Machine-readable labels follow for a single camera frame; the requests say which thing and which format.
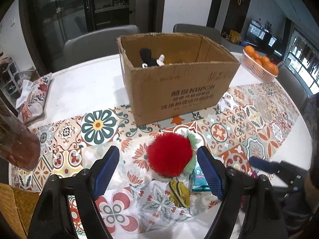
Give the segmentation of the blue tissue pack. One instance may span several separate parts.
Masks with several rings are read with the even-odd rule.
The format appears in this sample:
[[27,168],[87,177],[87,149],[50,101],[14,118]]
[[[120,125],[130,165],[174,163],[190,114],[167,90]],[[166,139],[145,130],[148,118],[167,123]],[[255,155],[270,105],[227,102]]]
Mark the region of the blue tissue pack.
[[195,169],[191,175],[191,192],[192,193],[201,193],[209,192],[210,188],[206,181],[206,178],[200,168],[199,163],[196,163]]

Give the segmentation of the red fluffy pompom toy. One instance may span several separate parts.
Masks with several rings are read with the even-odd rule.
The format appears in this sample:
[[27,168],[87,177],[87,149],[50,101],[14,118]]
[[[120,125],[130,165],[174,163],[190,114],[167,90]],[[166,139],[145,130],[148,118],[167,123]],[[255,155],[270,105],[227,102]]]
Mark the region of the red fluffy pompom toy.
[[197,145],[194,133],[164,132],[149,144],[147,160],[150,168],[163,177],[190,175],[196,166]]

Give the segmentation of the woven straw mat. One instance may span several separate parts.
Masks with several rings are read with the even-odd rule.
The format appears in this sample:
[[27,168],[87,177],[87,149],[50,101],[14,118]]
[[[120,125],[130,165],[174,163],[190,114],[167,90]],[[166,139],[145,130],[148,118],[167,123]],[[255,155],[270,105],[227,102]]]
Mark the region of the woven straw mat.
[[1,183],[1,214],[20,238],[28,236],[32,215],[38,200],[37,193],[16,189]]

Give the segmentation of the glass vase with dried plants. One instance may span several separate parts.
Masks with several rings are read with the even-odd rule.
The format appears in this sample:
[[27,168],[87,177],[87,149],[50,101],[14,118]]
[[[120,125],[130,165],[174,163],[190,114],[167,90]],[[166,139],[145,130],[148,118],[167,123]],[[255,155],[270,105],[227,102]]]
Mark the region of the glass vase with dried plants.
[[40,157],[38,137],[1,102],[1,158],[25,171],[33,170]]

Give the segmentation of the patterned tile table runner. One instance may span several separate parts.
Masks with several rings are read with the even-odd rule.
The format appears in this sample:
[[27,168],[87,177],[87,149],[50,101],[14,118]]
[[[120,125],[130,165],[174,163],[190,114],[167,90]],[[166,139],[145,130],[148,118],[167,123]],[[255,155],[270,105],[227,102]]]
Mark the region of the patterned tile table runner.
[[32,171],[10,166],[9,183],[40,193],[50,175],[74,176],[116,146],[119,163],[96,205],[112,237],[135,238],[218,204],[197,163],[198,148],[254,176],[249,159],[272,158],[298,117],[276,82],[230,87],[216,106],[143,126],[129,105],[93,111],[34,128],[39,162]]

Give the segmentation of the orange fruit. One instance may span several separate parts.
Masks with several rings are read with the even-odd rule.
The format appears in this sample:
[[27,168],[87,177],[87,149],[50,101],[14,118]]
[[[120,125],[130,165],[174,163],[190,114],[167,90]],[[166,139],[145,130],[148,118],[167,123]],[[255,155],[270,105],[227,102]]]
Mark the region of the orange fruit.
[[254,56],[255,56],[255,49],[254,49],[252,46],[247,45],[247,46],[244,48],[244,51],[245,51],[245,53],[246,53],[249,57],[254,58]]
[[263,64],[263,68],[274,76],[277,76],[279,73],[278,67],[271,62],[266,62]]
[[261,56],[257,52],[254,52],[253,58],[254,60],[261,60]]
[[270,63],[269,58],[266,57],[266,56],[261,57],[261,58],[260,58],[260,61],[261,61],[261,63],[262,63],[262,66],[264,66],[264,65],[266,65],[266,64],[268,64],[268,63]]

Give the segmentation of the pink basket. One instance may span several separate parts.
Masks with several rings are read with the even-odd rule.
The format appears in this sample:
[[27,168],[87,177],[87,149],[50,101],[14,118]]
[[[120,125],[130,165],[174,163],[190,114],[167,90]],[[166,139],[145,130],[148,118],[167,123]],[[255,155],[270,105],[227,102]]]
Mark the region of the pink basket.
[[271,83],[277,75],[273,75],[271,72],[266,70],[263,66],[255,62],[244,50],[242,53],[241,64],[257,79],[264,83]]

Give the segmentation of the floral fabric tissue pouch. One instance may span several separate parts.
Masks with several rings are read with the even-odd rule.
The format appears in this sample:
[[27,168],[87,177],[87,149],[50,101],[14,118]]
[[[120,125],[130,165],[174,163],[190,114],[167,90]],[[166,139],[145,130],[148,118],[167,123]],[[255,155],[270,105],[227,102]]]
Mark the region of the floral fabric tissue pouch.
[[52,73],[35,81],[23,80],[22,92],[15,106],[22,123],[27,124],[43,114],[51,79]]

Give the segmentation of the white shoe rack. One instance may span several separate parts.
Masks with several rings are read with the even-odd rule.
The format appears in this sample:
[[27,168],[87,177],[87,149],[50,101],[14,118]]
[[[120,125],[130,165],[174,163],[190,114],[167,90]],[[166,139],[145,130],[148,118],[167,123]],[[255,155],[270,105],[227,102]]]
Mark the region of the white shoe rack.
[[16,73],[18,69],[12,58],[1,52],[1,90],[11,99],[18,99],[21,95]]

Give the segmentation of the brown cardboard box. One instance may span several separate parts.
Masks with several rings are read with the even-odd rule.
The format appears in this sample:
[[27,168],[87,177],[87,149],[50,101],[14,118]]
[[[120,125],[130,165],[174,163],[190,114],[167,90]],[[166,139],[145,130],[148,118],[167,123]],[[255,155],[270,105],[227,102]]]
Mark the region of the brown cardboard box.
[[[140,33],[117,38],[122,76],[136,125],[215,106],[240,62],[223,46],[193,33]],[[140,49],[164,55],[163,66],[142,68]]]

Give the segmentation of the grey chair right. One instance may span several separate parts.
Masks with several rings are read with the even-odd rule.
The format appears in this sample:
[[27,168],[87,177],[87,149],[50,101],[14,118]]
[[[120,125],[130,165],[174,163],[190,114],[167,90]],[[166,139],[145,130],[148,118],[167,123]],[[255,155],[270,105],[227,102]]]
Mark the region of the grey chair right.
[[174,25],[173,32],[200,34],[222,44],[221,33],[212,27],[179,23]]

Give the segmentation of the grey chair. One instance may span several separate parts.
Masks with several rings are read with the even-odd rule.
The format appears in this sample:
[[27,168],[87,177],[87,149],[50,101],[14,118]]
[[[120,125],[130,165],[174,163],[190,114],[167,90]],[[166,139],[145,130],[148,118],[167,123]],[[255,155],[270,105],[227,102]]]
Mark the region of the grey chair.
[[173,32],[200,34],[222,44],[221,33],[212,27],[179,23],[174,25]]
[[117,38],[140,33],[136,25],[123,25],[101,29],[68,40],[63,49],[65,66],[91,61],[118,53]]

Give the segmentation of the grey chair left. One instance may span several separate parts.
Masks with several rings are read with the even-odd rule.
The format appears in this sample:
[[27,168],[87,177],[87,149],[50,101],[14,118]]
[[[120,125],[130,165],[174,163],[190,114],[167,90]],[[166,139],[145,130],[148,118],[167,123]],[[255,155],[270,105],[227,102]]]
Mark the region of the grey chair left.
[[123,25],[101,29],[68,40],[63,49],[65,66],[91,61],[118,53],[117,38],[140,33],[136,25]]

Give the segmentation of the black white plush toy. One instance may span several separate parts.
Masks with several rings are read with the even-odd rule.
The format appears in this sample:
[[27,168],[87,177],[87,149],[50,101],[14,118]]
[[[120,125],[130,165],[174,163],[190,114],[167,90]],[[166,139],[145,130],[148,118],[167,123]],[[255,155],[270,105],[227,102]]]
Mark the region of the black white plush toy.
[[153,58],[151,49],[142,48],[140,49],[140,57],[142,59],[142,68],[148,68],[153,66],[164,65],[164,55],[160,55],[159,58]]

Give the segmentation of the dark glass cabinet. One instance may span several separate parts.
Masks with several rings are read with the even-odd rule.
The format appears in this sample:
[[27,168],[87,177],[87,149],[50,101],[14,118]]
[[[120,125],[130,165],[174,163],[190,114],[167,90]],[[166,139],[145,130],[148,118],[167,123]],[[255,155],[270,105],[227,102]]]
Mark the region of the dark glass cabinet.
[[18,0],[23,36],[40,75],[65,68],[67,41],[90,32],[136,25],[160,32],[165,0]]

